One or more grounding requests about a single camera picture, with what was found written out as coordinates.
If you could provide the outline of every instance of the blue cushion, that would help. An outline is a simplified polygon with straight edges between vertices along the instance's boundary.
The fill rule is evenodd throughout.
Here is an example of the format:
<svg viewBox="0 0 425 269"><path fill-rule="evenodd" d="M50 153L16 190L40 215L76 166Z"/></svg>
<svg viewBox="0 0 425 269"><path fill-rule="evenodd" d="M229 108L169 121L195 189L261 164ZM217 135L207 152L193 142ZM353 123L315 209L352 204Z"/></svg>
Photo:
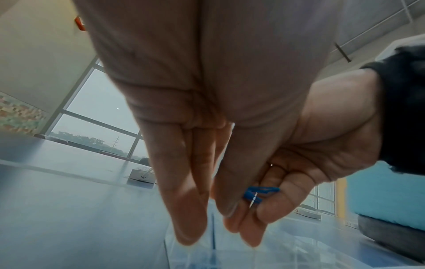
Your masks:
<svg viewBox="0 0 425 269"><path fill-rule="evenodd" d="M425 176L394 173L378 162L347 183L352 212L425 230Z"/></svg>

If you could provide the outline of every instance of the dark sleeve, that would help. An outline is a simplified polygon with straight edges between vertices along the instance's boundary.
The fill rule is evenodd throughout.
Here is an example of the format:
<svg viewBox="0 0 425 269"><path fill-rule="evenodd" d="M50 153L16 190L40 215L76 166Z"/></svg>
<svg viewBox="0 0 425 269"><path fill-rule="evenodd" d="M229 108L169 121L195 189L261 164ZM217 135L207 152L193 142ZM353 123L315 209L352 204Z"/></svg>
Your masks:
<svg viewBox="0 0 425 269"><path fill-rule="evenodd" d="M380 160L401 173L425 175L425 46L401 47L371 62L384 87Z"/></svg>

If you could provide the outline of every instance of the colorful tiled wall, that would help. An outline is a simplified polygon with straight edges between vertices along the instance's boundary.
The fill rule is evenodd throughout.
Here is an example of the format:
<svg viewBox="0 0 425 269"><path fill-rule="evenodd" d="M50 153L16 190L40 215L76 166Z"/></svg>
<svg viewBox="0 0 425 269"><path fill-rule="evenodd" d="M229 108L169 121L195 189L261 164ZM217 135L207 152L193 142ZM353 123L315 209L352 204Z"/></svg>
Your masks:
<svg viewBox="0 0 425 269"><path fill-rule="evenodd" d="M32 135L47 113L0 92L0 129Z"/></svg>

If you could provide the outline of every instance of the small blue item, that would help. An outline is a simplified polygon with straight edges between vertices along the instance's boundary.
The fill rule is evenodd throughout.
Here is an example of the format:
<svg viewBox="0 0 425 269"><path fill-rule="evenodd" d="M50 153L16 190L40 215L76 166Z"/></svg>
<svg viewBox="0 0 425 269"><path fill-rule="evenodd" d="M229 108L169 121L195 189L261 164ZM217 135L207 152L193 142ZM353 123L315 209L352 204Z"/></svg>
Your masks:
<svg viewBox="0 0 425 269"><path fill-rule="evenodd" d="M280 189L277 187L249 187L243 197L251 201L252 206L253 203L260 204L263 200L257 196L258 193L269 194L274 192L279 192Z"/></svg>

